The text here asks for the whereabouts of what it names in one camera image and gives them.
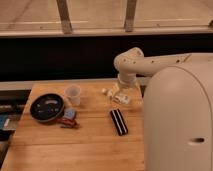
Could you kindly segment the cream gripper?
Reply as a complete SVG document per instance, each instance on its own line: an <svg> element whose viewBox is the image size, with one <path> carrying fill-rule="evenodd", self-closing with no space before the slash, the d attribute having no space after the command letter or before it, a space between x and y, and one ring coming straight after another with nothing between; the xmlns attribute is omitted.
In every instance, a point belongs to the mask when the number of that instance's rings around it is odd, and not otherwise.
<svg viewBox="0 0 213 171"><path fill-rule="evenodd" d="M127 90L138 89L138 88L139 88L139 84L137 81L130 84L126 84L126 83L118 81L111 88L111 100L119 104L129 104L130 97L126 94Z"/></svg>

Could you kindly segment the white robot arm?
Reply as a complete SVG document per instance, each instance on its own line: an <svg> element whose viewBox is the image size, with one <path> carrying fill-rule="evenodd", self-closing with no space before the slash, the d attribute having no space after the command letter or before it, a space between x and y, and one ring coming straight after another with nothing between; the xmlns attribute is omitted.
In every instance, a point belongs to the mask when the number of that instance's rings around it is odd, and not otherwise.
<svg viewBox="0 0 213 171"><path fill-rule="evenodd" d="M149 78L143 96L145 171L213 171L213 52L117 55L119 93Z"/></svg>

